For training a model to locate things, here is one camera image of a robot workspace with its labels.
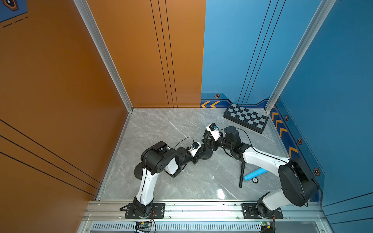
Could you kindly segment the black round stand base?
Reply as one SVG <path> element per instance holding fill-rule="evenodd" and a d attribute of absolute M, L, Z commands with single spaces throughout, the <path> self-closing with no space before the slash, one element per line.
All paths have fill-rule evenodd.
<path fill-rule="evenodd" d="M 213 150 L 206 144 L 203 144 L 197 151 L 196 155 L 198 155 L 199 159 L 201 160 L 208 160 L 211 158 Z"/>

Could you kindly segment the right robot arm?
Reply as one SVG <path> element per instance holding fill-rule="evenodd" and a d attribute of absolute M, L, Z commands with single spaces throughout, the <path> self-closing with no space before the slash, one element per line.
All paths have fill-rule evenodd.
<path fill-rule="evenodd" d="M 276 209 L 289 204 L 307 206 L 308 200 L 320 188 L 304 160 L 266 154 L 251 144 L 243 143 L 238 129 L 233 126 L 220 131 L 218 126 L 212 123 L 206 127 L 202 141 L 206 149 L 206 159 L 218 148 L 222 148 L 230 157 L 241 162 L 242 172 L 247 164 L 252 164 L 280 179 L 279 190 L 264 194 L 256 202 L 255 210 L 260 218 L 272 217 Z"/>

